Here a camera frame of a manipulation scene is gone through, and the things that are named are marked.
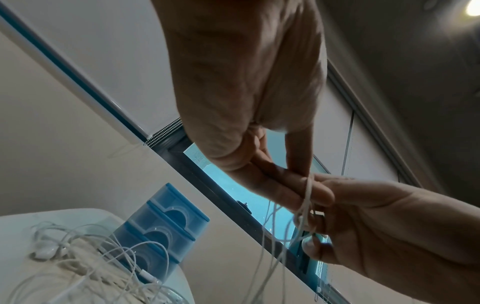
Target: window frame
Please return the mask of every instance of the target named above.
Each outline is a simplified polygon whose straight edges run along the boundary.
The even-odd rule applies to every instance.
[[[183,125],[181,125],[181,123],[179,124],[178,121],[174,123],[176,127],[170,128],[168,134],[162,136],[161,141],[157,141],[156,144],[151,145],[152,150],[261,245],[263,235],[262,224],[184,153],[193,142],[185,133]],[[318,161],[327,173],[330,173],[318,159],[316,159],[316,161]],[[275,242],[275,244],[273,244],[272,235],[268,231],[265,231],[264,235],[264,248],[271,254],[272,248],[275,246],[275,258],[278,258],[284,247],[283,244],[281,242]],[[319,282],[316,275],[317,267],[312,270],[313,264],[310,263],[310,258],[304,253],[300,243],[290,247],[290,249],[286,251],[286,261],[283,262],[283,264],[317,293],[316,288]],[[325,281],[320,280],[320,290],[321,292],[317,293],[318,297],[329,304],[350,304],[338,290]]]

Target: fingernail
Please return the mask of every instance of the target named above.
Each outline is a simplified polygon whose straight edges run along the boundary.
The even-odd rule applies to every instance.
[[[301,247],[307,255],[314,254],[315,253],[314,239],[311,236],[304,238],[303,241],[301,241]]]

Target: blue trim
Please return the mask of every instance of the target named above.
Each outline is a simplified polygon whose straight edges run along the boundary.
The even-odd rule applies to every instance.
[[[165,222],[167,222],[169,225],[171,225],[173,228],[175,228],[178,233],[182,234],[184,237],[187,237],[189,240],[191,241],[194,241],[195,242],[195,238],[193,236],[190,235],[190,233],[186,232],[183,228],[181,228],[180,226],[178,226],[177,223],[175,223],[174,221],[172,221],[171,218],[169,218],[165,213],[163,213],[163,211],[160,210],[160,208],[158,208],[157,206],[155,206],[154,203],[148,201],[146,202],[146,205],[151,209],[151,211],[153,213],[155,213],[156,215],[158,215],[159,217],[161,217],[162,220],[164,220]]]
[[[197,208],[197,206],[193,205],[192,202],[190,202],[183,194],[180,193],[175,187],[172,186],[172,184],[168,183],[165,185],[165,187],[170,190],[170,192],[173,193],[179,200],[181,200],[185,205],[187,205],[191,210],[193,210],[196,214],[201,216],[205,221],[210,222],[210,219],[208,216],[206,216],[200,209]]]
[[[33,33],[21,20],[19,20],[4,4],[0,3],[0,17],[27,39],[34,47],[36,47],[43,55],[45,55],[53,64],[62,70],[68,77],[70,77],[77,85],[84,89],[93,99],[100,103],[107,111],[109,111],[115,118],[120,120],[130,131],[132,131],[143,142],[147,138],[137,128],[133,126],[125,117],[115,110],[110,105],[107,99],[93,89],[93,85],[89,84],[82,76],[80,76],[64,59],[61,58],[54,50],[48,47],[40,37]]]
[[[141,240],[142,242],[148,242],[150,241],[148,238],[146,238],[138,229],[136,229],[132,224],[130,224],[128,221],[123,223],[123,227],[125,230],[127,230],[129,233],[133,234],[136,238]],[[163,258],[166,258],[167,255],[165,254],[165,251],[161,249],[159,246],[155,244],[146,244],[148,247],[150,247],[152,250],[154,250],[156,253],[160,254]],[[180,264],[179,261],[177,261],[173,256],[168,255],[168,261],[173,262],[175,264]]]

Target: hand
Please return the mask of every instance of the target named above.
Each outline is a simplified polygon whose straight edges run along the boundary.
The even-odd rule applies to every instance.
[[[249,190],[291,210],[302,198],[263,174],[264,128],[283,131],[290,170],[307,176],[327,76],[314,0],[152,0],[165,34],[176,103],[202,153]],[[331,201],[326,188],[319,197]]]
[[[301,193],[305,179],[269,169]],[[312,191],[328,187],[335,203],[310,215],[306,230],[326,234],[302,243],[313,259],[340,264],[400,293],[430,303],[478,303],[480,208],[394,182],[328,174],[314,177]]]

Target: blue plastic container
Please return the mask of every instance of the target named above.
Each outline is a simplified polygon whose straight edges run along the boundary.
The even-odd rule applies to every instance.
[[[183,260],[195,242],[189,233],[151,202],[137,210],[128,222],[148,240],[165,246],[168,254],[178,261]]]
[[[210,219],[170,183],[163,186],[150,199],[158,209],[165,213],[178,226],[197,239],[207,227]]]
[[[118,242],[121,246],[128,248],[131,248],[142,242],[149,241],[137,229],[135,229],[134,226],[132,226],[128,222],[120,226],[117,230],[115,230],[113,234],[118,239]],[[103,247],[108,250],[110,245],[103,245]],[[170,256],[168,259],[168,271],[165,274],[165,270],[167,269],[167,256],[165,255],[163,249],[152,244],[143,244],[135,247],[132,250],[135,253],[136,263],[140,267],[140,269],[147,271],[162,282],[166,281],[166,279],[170,276],[170,274],[179,264],[178,260]],[[118,250],[118,252],[113,251],[111,255],[117,256],[120,253],[121,250]],[[123,264],[126,263],[125,259],[119,258],[119,260]]]

